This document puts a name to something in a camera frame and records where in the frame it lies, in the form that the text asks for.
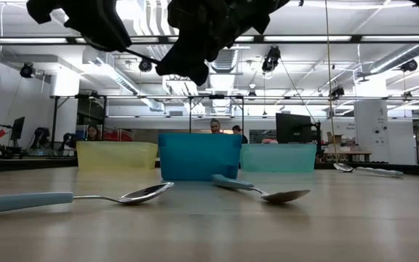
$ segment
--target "robotic hand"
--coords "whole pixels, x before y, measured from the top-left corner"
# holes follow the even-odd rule
[[[105,52],[130,52],[157,63],[160,76],[187,76],[197,85],[206,82],[212,62],[224,47],[254,28],[263,34],[269,15],[290,0],[171,0],[168,22],[179,28],[179,38],[163,58],[156,61],[128,50],[132,44],[116,12],[116,0],[28,0],[28,14],[39,24],[49,22],[54,9],[69,16],[65,27],[77,30],[88,44]],[[419,0],[412,0],[419,6]]]

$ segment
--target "white pillar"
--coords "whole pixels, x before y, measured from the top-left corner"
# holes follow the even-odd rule
[[[65,69],[51,78],[51,95],[69,96],[79,93],[80,76]],[[75,133],[77,123],[78,100],[69,98],[57,110],[55,141],[62,141],[67,132]]]
[[[373,79],[355,86],[357,96],[387,96],[386,80]],[[385,100],[355,102],[356,142],[371,151],[370,161],[389,162],[388,109]]]

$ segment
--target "yellow bin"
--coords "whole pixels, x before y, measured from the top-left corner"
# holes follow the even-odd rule
[[[79,170],[152,170],[158,145],[146,142],[79,141]]]

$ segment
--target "person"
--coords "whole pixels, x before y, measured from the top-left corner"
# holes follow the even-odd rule
[[[221,133],[221,123],[217,119],[211,119],[209,126],[211,127],[211,133],[213,134]]]
[[[234,127],[232,127],[232,132],[234,132],[235,135],[242,135],[242,143],[248,143],[248,138],[242,134],[242,129],[239,125],[234,125]]]
[[[87,140],[88,141],[99,141],[101,140],[100,130],[96,124],[91,124],[87,129]]]

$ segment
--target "man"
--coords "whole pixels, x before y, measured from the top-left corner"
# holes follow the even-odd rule
[[[211,127],[211,133],[221,134],[221,123],[217,119],[211,119],[209,125]]]
[[[234,125],[234,127],[232,127],[232,132],[234,132],[235,135],[242,135],[242,143],[248,143],[248,139],[242,134],[242,129],[239,125]]]

